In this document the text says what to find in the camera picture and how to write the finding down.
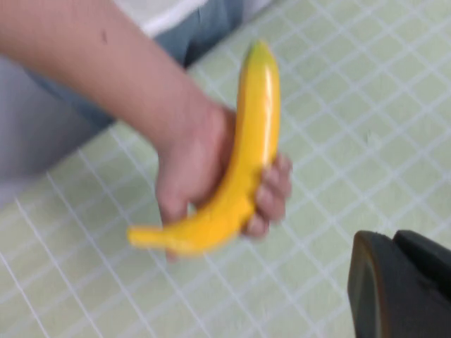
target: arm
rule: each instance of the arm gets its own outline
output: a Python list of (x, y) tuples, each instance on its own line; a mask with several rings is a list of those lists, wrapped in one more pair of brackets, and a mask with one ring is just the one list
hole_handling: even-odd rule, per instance
[(72, 87), (156, 147), (193, 132), (212, 103), (111, 0), (3, 0), (0, 53)]

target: black plastic object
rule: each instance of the black plastic object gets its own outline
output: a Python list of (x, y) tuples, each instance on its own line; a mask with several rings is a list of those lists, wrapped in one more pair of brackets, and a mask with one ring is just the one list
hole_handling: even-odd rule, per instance
[(356, 233), (347, 293), (356, 338), (451, 337), (451, 251), (420, 234)]

